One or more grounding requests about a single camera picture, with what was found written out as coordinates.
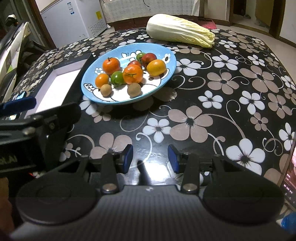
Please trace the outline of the brown kiwi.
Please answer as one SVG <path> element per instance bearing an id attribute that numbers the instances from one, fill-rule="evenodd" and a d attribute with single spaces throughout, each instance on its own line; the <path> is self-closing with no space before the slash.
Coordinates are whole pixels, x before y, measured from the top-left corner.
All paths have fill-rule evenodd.
<path id="1" fill-rule="evenodd" d="M 104 84 L 100 88 L 100 93 L 103 97 L 110 96 L 111 92 L 112 92 L 112 87 L 109 84 Z"/>
<path id="2" fill-rule="evenodd" d="M 127 93 L 130 97 L 137 97 L 141 92 L 141 86 L 138 83 L 132 83 L 127 88 Z"/>

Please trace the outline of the green apple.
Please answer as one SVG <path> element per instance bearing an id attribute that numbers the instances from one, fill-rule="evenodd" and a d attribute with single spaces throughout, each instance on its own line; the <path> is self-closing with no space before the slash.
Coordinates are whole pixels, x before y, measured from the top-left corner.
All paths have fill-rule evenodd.
<path id="1" fill-rule="evenodd" d="M 121 71 L 115 71 L 114 73 L 112 73 L 112 75 L 111 75 L 111 83 L 115 87 L 118 87 L 118 86 L 121 86 L 121 85 L 125 84 L 125 81 L 123 79 L 123 73 Z"/>

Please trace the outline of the yellow orange back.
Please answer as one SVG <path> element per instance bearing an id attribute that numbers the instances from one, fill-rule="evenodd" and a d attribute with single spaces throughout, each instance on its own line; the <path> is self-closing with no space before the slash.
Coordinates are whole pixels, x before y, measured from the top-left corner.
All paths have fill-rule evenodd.
<path id="1" fill-rule="evenodd" d="M 166 64 L 163 60 L 153 60 L 147 66 L 147 72 L 151 76 L 158 76 L 163 74 L 166 71 Z"/>

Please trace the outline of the orange with stem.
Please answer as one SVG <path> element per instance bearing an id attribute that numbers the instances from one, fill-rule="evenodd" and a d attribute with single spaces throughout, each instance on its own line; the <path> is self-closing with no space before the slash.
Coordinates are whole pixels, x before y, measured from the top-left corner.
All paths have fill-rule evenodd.
<path id="1" fill-rule="evenodd" d="M 104 60 L 102 68 L 107 75 L 112 75 L 114 72 L 120 70 L 120 62 L 116 58 L 107 58 Z"/>

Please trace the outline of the small green fruit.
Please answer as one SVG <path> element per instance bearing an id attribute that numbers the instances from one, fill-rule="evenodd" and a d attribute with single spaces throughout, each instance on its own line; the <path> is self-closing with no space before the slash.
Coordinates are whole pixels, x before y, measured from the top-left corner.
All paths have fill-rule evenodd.
<path id="1" fill-rule="evenodd" d="M 145 54 L 146 53 L 144 53 L 144 52 L 138 53 L 137 56 L 136 56 L 136 60 L 140 62 L 142 60 L 142 57 L 145 56 Z"/>

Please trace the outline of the red apple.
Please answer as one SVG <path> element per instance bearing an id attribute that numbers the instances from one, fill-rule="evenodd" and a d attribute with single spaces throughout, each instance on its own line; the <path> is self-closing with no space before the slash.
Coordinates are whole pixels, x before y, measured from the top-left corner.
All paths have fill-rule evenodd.
<path id="1" fill-rule="evenodd" d="M 146 53 L 141 58 L 142 66 L 144 66 L 144 68 L 146 68 L 149 65 L 149 63 L 151 63 L 151 61 L 154 61 L 156 59 L 157 59 L 157 57 L 154 53 Z"/>

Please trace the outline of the small red tomato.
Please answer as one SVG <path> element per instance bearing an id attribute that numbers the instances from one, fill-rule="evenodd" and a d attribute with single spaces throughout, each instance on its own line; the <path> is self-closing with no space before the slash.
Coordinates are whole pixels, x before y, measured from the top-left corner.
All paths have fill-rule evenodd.
<path id="1" fill-rule="evenodd" d="M 131 61 L 128 65 L 137 65 L 139 67 L 142 67 L 142 64 L 139 61 L 137 61 L 137 60 Z"/>

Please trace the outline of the black white shallow tray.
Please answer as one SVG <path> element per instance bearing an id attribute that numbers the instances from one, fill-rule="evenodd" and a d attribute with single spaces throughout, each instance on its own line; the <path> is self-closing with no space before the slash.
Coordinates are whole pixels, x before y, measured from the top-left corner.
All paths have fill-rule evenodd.
<path id="1" fill-rule="evenodd" d="M 33 92 L 37 104 L 33 109 L 20 114 L 6 117 L 6 120 L 27 118 L 27 116 L 70 102 L 80 104 L 83 101 L 90 102 L 81 90 L 81 80 L 87 68 L 95 60 L 93 54 L 78 57 L 64 66 L 50 69 L 50 72 L 42 79 Z"/>

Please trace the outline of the black white scooter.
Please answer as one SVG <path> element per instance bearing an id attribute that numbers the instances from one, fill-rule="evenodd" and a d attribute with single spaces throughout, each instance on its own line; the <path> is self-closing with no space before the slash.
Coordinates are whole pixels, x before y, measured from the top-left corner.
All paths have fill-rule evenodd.
<path id="1" fill-rule="evenodd" d="M 1 102 L 7 101 L 20 78 L 47 48 L 30 39 L 30 23 L 18 21 L 8 15 L 5 25 L 9 28 L 1 39 Z"/>

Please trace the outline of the floral black tablecloth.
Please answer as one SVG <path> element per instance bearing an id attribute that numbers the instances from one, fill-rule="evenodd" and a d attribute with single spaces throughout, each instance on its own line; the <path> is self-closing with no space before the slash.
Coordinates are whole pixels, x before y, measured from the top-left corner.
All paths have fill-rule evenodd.
<path id="1" fill-rule="evenodd" d="M 82 111 L 60 154 L 65 162 L 98 159 L 134 147 L 127 184 L 149 174 L 153 185 L 180 184 L 167 148 L 220 154 L 277 183 L 295 136 L 295 82 L 261 39 L 215 30 L 211 49 L 161 42 L 177 66 L 157 93 L 125 106 L 78 96 Z"/>

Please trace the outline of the white chest freezer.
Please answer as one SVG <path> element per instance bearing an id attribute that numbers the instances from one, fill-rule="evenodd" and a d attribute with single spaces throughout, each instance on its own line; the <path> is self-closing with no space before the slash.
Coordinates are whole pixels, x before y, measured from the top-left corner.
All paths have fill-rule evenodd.
<path id="1" fill-rule="evenodd" d="M 56 47 L 96 37 L 107 29 L 99 1 L 54 1 L 41 17 Z"/>

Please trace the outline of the blue tiger plate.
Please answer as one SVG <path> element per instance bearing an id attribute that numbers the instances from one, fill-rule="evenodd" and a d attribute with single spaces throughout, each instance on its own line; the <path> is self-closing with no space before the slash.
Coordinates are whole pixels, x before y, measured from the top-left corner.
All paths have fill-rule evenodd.
<path id="1" fill-rule="evenodd" d="M 176 69 L 175 55 L 154 43 L 119 46 L 96 59 L 81 81 L 83 94 L 99 104 L 127 104 L 159 91 Z"/>

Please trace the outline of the blue plastic bag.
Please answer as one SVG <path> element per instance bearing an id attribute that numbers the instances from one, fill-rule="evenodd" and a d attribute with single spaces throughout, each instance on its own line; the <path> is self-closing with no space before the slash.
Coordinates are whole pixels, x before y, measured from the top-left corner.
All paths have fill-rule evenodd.
<path id="1" fill-rule="evenodd" d="M 287 232 L 295 235 L 296 233 L 296 212 L 292 212 L 285 216 L 281 221 L 281 227 Z"/>

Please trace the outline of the covered low cabinet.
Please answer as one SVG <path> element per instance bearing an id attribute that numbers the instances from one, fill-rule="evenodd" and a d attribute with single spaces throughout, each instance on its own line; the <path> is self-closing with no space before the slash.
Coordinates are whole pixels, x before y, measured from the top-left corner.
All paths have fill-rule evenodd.
<path id="1" fill-rule="evenodd" d="M 197 20 L 204 16 L 204 1 L 100 1 L 108 25 L 115 30 L 145 27 L 151 16 L 167 14 Z"/>

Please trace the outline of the napa cabbage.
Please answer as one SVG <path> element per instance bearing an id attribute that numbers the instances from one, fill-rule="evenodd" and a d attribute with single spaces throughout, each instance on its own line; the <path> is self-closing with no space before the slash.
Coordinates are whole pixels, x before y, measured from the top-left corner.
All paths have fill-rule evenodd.
<path id="1" fill-rule="evenodd" d="M 180 42 L 212 48 L 215 34 L 195 22 L 171 16 L 156 14 L 149 18 L 146 26 L 151 38 L 168 42 Z"/>

